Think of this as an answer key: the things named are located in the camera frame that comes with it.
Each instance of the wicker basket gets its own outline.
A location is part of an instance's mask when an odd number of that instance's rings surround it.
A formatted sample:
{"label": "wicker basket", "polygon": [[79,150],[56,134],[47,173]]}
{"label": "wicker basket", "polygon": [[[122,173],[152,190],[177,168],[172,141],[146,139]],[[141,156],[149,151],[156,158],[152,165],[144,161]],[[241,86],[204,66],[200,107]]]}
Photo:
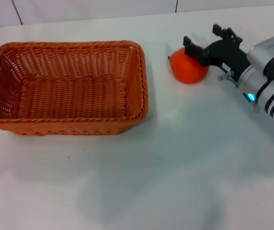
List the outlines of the wicker basket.
{"label": "wicker basket", "polygon": [[134,42],[0,47],[0,129],[36,136],[119,134],[147,111],[145,58]]}

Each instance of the white table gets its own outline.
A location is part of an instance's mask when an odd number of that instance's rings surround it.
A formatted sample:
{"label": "white table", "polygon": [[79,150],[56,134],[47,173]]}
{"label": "white table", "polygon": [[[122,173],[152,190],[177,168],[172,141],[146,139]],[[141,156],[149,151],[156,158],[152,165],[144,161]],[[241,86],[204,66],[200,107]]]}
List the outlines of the white table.
{"label": "white table", "polygon": [[274,6],[0,28],[11,41],[133,40],[146,54],[149,113],[118,136],[0,130],[0,230],[273,230],[274,120],[211,68],[177,82],[167,56],[232,27],[244,51],[274,35]]}

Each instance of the orange fruit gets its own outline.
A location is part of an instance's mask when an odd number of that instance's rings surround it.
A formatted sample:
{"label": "orange fruit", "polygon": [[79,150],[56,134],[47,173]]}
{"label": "orange fruit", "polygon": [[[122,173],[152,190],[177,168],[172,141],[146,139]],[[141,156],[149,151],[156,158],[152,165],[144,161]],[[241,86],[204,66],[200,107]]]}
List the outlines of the orange fruit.
{"label": "orange fruit", "polygon": [[200,82],[207,75],[208,66],[201,66],[198,61],[185,54],[185,47],[174,52],[170,57],[170,66],[175,78],[185,84]]}

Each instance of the blue light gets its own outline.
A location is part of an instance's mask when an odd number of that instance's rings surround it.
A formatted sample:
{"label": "blue light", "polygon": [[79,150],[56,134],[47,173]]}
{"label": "blue light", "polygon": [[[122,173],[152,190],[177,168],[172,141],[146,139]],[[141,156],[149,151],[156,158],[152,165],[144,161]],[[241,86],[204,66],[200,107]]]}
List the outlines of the blue light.
{"label": "blue light", "polygon": [[255,101],[255,96],[253,93],[249,93],[248,97],[250,98],[251,101]]}

